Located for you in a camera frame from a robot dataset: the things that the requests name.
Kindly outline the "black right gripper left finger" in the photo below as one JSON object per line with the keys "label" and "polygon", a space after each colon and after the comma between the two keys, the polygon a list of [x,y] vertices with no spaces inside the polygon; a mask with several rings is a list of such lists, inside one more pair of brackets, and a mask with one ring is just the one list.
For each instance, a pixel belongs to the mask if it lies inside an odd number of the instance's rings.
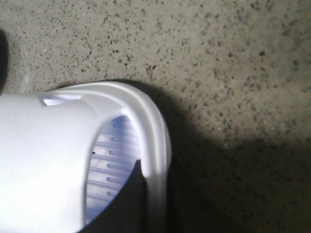
{"label": "black right gripper left finger", "polygon": [[0,94],[2,94],[8,72],[8,41],[4,30],[0,30]]}

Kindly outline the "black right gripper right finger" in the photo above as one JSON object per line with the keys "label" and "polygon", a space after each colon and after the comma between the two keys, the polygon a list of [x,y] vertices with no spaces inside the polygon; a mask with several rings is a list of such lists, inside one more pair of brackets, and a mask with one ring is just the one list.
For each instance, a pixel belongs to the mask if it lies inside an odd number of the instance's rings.
{"label": "black right gripper right finger", "polygon": [[138,160],[121,191],[82,232],[164,233],[166,196],[163,189],[152,189],[151,180],[143,176]]}

